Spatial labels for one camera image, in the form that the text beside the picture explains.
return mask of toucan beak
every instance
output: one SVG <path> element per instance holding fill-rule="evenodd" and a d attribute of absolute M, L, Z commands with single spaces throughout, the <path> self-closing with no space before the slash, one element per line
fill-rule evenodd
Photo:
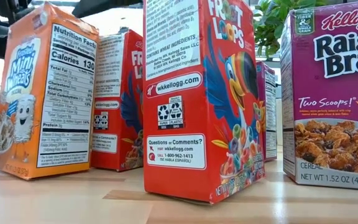
<path fill-rule="evenodd" d="M 242 101 L 242 97 L 245 95 L 244 90 L 242 89 L 240 83 L 239 83 L 239 79 L 236 79 L 237 81 L 234 81 L 234 79 L 230 79 L 229 80 L 229 85 L 230 85 L 230 90 L 231 90 L 231 94 L 234 98 L 234 101 L 237 103 L 237 105 L 241 108 L 241 109 L 245 109 L 244 108 L 244 103 Z"/>

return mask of green plant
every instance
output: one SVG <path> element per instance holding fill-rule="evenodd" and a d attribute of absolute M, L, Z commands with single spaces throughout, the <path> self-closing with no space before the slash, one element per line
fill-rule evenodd
<path fill-rule="evenodd" d="M 258 45 L 257 55 L 270 58 L 280 49 L 278 39 L 281 38 L 284 22 L 291 9 L 304 9 L 325 5 L 326 0 L 263 0 L 255 6 L 254 35 Z"/>

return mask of table surface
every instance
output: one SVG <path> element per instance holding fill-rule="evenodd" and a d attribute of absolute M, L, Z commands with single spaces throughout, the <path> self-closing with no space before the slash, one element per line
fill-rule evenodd
<path fill-rule="evenodd" d="M 358 190 L 296 185 L 280 160 L 266 168 L 264 180 L 213 206 L 145 193 L 142 169 L 30 182 L 0 172 L 0 223 L 358 223 Z"/>

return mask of raisin bran cereal box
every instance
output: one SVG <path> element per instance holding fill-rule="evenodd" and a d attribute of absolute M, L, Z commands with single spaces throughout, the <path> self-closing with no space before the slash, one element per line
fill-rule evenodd
<path fill-rule="evenodd" d="M 281 61 L 284 171 L 358 189 L 358 2 L 291 11 Z"/>
<path fill-rule="evenodd" d="M 133 30 L 101 37 L 96 67 L 91 165 L 143 166 L 142 37 Z"/>
<path fill-rule="evenodd" d="M 257 128 L 262 129 L 264 159 L 265 161 L 272 161 L 277 159 L 275 73 L 263 62 L 256 62 L 256 72 L 260 114 L 262 116 L 260 127 L 257 126 Z"/>
<path fill-rule="evenodd" d="M 89 169 L 98 35 L 49 3 L 10 26 L 0 170 L 29 180 Z"/>
<path fill-rule="evenodd" d="M 264 176 L 252 12 L 241 0 L 144 11 L 145 190 L 219 202 Z"/>

